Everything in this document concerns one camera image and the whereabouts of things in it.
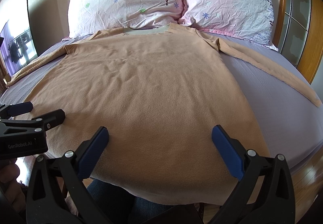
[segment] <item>blue gripper pad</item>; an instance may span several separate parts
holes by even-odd
[[[229,169],[230,174],[240,181],[244,175],[243,161],[219,126],[215,126],[212,130],[212,141]]]
[[[79,161],[78,178],[80,180],[90,177],[108,142],[109,132],[105,127],[102,127]]]
[[[8,109],[9,116],[18,116],[21,114],[29,113],[33,110],[33,104],[31,102],[20,103],[10,106]]]

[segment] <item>bed sheet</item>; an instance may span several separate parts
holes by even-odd
[[[42,55],[88,36],[59,42]],[[306,82],[297,69],[278,52],[249,41],[222,35],[215,36],[263,54]],[[22,102],[37,82],[63,57],[51,61],[9,87],[0,102],[6,104]],[[323,145],[323,105],[317,108],[289,85],[243,60],[223,53],[221,57],[249,101],[271,156],[284,154],[291,172],[296,172]]]

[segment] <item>window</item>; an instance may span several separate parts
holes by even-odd
[[[3,43],[0,46],[2,58],[10,76],[37,57],[32,39],[28,0],[21,0],[12,6],[12,14],[0,32]]]
[[[311,0],[286,0],[279,52],[295,67],[301,58],[309,27]]]

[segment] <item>pink pillow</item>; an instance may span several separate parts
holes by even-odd
[[[201,31],[271,45],[271,0],[184,0],[178,23]]]

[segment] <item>wooden floor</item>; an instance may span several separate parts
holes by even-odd
[[[32,156],[19,158],[17,165],[20,168],[18,180],[28,185],[31,169],[35,158]],[[312,159],[292,176],[295,201],[296,201],[296,223],[307,212],[312,205],[317,193],[323,187],[323,148],[321,148]],[[85,186],[88,186],[92,180],[90,178],[83,180]],[[204,223],[219,211],[218,205],[205,204]]]

